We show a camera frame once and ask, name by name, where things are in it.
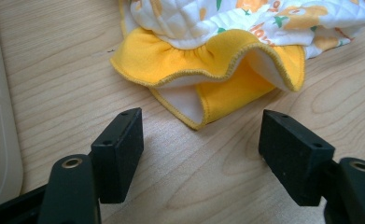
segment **yellow fabric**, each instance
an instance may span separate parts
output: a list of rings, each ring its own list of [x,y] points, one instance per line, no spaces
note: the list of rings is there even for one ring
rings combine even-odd
[[[223,32],[197,49],[183,50],[175,49],[150,31],[137,28],[126,37],[110,61],[128,80],[150,87],[156,98],[176,117],[191,128],[200,129],[274,88],[251,67],[251,64],[269,63],[256,62],[260,60],[259,51],[269,56],[270,63],[274,64],[288,89],[297,91],[302,86],[302,47],[271,47],[241,30]],[[192,75],[216,81],[195,85],[204,111],[201,123],[180,113],[156,91],[156,88],[180,77]]]

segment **wooden table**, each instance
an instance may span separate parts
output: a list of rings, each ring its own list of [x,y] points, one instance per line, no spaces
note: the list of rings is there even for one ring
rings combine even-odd
[[[298,93],[272,91],[199,132],[108,59],[122,40],[116,0],[0,0],[0,36],[24,164],[22,192],[47,183],[58,159],[88,153],[121,111],[142,107],[145,151],[125,203],[104,223],[323,223],[301,208],[258,154],[264,108],[290,114],[365,160],[365,29],[309,60]]]

